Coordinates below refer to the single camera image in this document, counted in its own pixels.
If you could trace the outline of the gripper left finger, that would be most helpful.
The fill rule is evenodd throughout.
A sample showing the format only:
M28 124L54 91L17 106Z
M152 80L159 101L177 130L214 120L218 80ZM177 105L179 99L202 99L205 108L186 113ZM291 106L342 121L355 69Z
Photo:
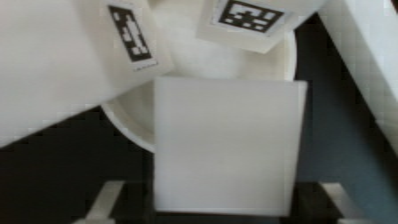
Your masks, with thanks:
M86 215L70 224L154 224L148 196L143 182L106 181Z

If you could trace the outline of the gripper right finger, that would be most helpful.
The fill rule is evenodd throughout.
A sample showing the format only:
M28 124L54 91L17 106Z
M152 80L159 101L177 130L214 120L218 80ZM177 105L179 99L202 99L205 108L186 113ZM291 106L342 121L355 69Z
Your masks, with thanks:
M365 218L339 183L296 183L289 218L292 224L339 224Z

